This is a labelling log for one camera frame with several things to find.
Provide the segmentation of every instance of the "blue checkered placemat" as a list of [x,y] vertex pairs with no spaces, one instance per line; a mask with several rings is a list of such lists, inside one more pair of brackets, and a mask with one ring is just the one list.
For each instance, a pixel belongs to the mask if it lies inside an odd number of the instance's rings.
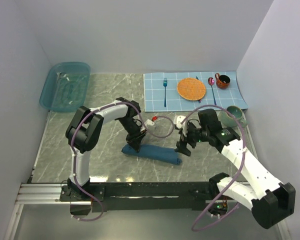
[[[155,72],[143,75],[144,81],[144,103],[146,112],[176,112],[192,111],[195,108],[214,104],[214,97],[211,86],[208,84],[208,78],[215,74],[227,75],[230,79],[230,85],[227,89],[220,89],[216,84],[213,85],[213,92],[216,104],[220,107],[227,108],[231,105],[238,106],[241,109],[247,109],[248,105],[243,100],[237,83],[235,71],[205,71],[205,72]],[[199,78],[206,88],[206,94],[201,103],[198,101],[189,101],[184,99],[177,92],[177,84],[185,78]],[[166,87],[166,107],[164,107],[165,87],[164,78],[167,78]]]

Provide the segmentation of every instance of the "orange round plate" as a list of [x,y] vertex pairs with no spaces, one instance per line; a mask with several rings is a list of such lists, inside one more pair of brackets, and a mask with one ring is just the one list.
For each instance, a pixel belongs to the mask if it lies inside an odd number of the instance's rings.
[[182,79],[176,89],[181,97],[191,101],[200,100],[206,95],[206,86],[192,77]]

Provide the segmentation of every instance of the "marble tabletop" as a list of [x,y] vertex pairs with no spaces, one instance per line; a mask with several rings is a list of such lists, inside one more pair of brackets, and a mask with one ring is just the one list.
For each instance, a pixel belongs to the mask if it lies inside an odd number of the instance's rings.
[[[142,74],[92,74],[84,105],[96,108],[123,97],[135,100],[140,104],[141,111],[145,109],[144,81]],[[164,115],[171,119],[175,115],[187,115],[188,112],[142,112],[144,120],[153,116]],[[43,135],[41,148],[34,166],[32,183],[60,183],[66,180],[71,172],[71,151],[65,132],[74,112],[51,112]],[[155,121],[154,132],[165,135],[169,132],[171,123],[163,118]],[[191,157],[179,154],[181,165],[128,156],[121,152],[126,143],[127,132],[119,121],[111,121],[102,126],[99,141],[92,150],[89,174],[92,182],[191,182],[208,181],[210,177],[224,172],[233,176],[237,169],[207,142],[198,143],[191,150]],[[245,129],[247,147],[253,152]],[[175,148],[179,139],[178,131],[171,136],[161,139],[147,134],[143,144],[152,144],[166,148]]]

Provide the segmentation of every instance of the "blue towel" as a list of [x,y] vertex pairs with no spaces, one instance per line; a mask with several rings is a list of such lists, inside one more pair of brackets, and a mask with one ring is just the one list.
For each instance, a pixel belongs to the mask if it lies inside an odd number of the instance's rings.
[[179,165],[182,162],[182,160],[178,158],[178,153],[175,152],[173,148],[154,146],[149,144],[141,145],[139,152],[136,152],[127,144],[122,148],[121,152],[127,155],[159,160],[174,165]]

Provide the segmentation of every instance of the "cup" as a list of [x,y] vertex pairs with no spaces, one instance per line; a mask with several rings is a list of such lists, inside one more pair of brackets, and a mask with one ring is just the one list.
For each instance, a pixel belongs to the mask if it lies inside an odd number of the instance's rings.
[[[247,121],[244,119],[244,113],[242,112],[241,108],[237,106],[228,106],[226,110],[233,116],[235,116],[235,118],[243,128],[247,126]],[[233,128],[237,126],[236,121],[232,117],[230,117],[225,111],[220,112],[219,119],[220,122],[227,127]]]
[[227,75],[220,75],[219,73],[216,73],[215,75],[216,79],[216,86],[220,89],[226,89],[230,84],[230,78]]

